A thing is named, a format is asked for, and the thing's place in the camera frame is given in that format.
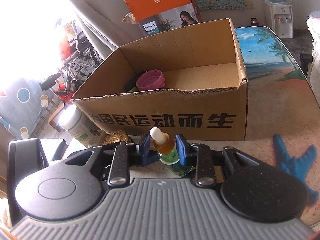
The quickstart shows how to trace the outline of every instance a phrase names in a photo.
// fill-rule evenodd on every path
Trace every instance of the starfish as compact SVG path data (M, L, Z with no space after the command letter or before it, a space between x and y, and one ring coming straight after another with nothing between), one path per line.
M299 158L294 156L290 157L281 136L279 134L275 134L273 136L273 150L276 157L276 167L302 181L309 193L307 205L314 205L319 198L319 192L309 188L305 179L311 166L315 162L317 156L316 147L311 145Z

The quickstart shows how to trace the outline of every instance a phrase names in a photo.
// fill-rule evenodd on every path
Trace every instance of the metal screw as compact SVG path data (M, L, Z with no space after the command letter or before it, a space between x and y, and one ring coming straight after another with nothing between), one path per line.
M113 185L122 185L125 182L126 182L126 179L122 177L115 177L110 180L110 183Z
M214 179L209 177L203 177L198 180L198 183L200 185L212 185L214 183Z

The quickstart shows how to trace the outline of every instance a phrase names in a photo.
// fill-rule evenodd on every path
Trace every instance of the green glass bottle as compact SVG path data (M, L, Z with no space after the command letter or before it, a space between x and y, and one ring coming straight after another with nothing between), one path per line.
M158 150L160 161L175 175L184 176L192 170L192 166L181 166L175 143L167 133L153 127L150 130L150 135L153 138L153 145Z

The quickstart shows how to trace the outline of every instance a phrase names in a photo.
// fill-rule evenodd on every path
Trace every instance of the pink plastic bowl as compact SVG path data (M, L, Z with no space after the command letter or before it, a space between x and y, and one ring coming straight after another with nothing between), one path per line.
M164 76L158 69L144 73L136 82L139 91L159 89L163 88L164 85Z

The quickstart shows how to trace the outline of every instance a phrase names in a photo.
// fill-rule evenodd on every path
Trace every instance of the cardboard box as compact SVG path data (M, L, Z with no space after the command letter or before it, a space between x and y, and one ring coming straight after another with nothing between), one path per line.
M163 89L124 94L141 70L160 69ZM73 95L106 132L148 133L158 126L175 138L243 140L247 77L231 19L158 33L116 49Z
M195 0L124 0L145 36L201 22Z

